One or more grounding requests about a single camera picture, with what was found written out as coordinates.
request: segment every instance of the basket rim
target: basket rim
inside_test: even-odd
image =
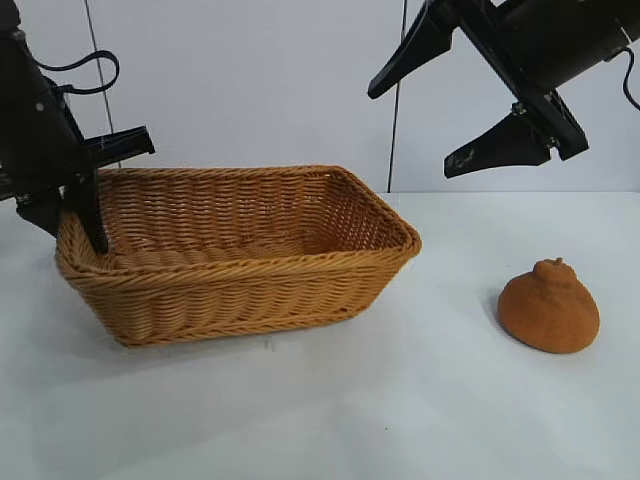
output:
[[[363,181],[341,166],[307,165],[294,167],[252,167],[252,168],[123,168],[100,170],[100,176],[141,176],[148,178],[162,178],[176,176],[197,176],[199,178],[220,175],[231,175],[237,178],[264,177],[264,176],[299,176],[317,174],[339,173],[346,177],[361,195],[368,197],[372,201],[373,207],[388,220],[398,226],[406,236],[406,241],[402,245],[376,250],[352,250],[336,251],[314,255],[298,255],[278,258],[264,259],[238,259],[219,262],[200,262],[176,266],[142,266],[131,268],[103,268],[82,262],[76,255],[77,249],[73,248],[80,238],[78,229],[81,227],[77,222],[71,228],[61,229],[56,248],[56,260],[64,275],[74,280],[91,280],[93,283],[110,284],[115,286],[122,282],[128,282],[135,278],[140,281],[144,279],[162,278],[168,282],[180,282],[189,276],[193,280],[194,276],[201,277],[202,280],[216,281],[222,279],[239,279],[245,277],[259,277],[266,275],[281,275],[308,273],[311,271],[338,271],[355,267],[380,268],[390,263],[404,263],[411,257],[417,255],[422,248],[422,241],[416,230],[407,224],[387,203],[382,200]],[[69,222],[65,214],[63,222]],[[62,240],[65,240],[70,248],[62,249]]]

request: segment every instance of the woven basket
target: woven basket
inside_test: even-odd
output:
[[[339,167],[104,170],[100,192],[109,253],[65,214],[57,264],[132,347],[345,320],[421,248]]]

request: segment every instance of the black cable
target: black cable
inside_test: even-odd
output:
[[[77,62],[73,62],[73,63],[70,63],[69,65],[64,65],[62,67],[52,67],[50,65],[46,65],[36,60],[24,43],[22,44],[22,49],[27,55],[27,57],[29,58],[29,60],[31,60],[36,65],[38,65],[38,67],[42,68],[43,70],[48,70],[50,72],[66,72],[69,70],[75,70],[76,68],[81,67],[82,65],[90,62],[91,60],[99,60],[101,58],[105,60],[109,60],[110,62],[113,63],[116,71],[115,71],[115,75],[113,76],[111,81],[109,81],[109,83],[105,83],[104,85],[101,85],[95,88],[76,88],[71,84],[61,85],[60,87],[58,87],[60,91],[65,93],[71,93],[73,95],[93,95],[95,93],[101,93],[106,90],[109,90],[116,83],[116,81],[118,80],[118,77],[120,76],[120,62],[118,61],[118,58],[108,50],[97,50],[81,58]]]
[[[631,50],[629,47],[625,47],[622,50],[620,50],[618,53],[616,53],[613,57],[611,57],[610,60],[613,60],[623,52],[626,52],[629,54],[629,68],[627,69],[627,74],[624,76],[624,82],[622,82],[622,91],[624,92],[624,96],[627,97],[627,100],[629,100],[629,103],[631,103],[631,105],[633,105],[638,110],[640,110],[640,103],[638,103],[636,99],[633,98],[633,95],[631,94],[631,90],[629,89],[629,78],[631,77],[631,72],[633,71],[633,67],[636,63],[636,56],[633,53],[633,50]]]

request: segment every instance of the white backdrop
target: white backdrop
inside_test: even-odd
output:
[[[386,190],[394,92],[373,102],[366,88],[398,45],[403,3],[89,0],[98,47],[122,63],[108,93],[114,127],[145,124],[158,149],[127,165],[341,164]],[[408,0],[408,22],[421,3]],[[92,50],[83,0],[18,4],[38,58],[64,64]],[[640,117],[621,93],[625,68],[621,57],[561,89],[590,151],[446,180],[443,158],[513,101],[458,32],[451,52],[402,83],[392,189],[640,190]],[[99,81],[93,65],[54,78]],[[71,106],[87,136],[108,133],[101,95],[72,97]]]
[[[370,77],[400,38],[402,0],[90,1],[122,63],[114,127],[147,124],[137,165],[341,164],[386,188],[394,98]]]

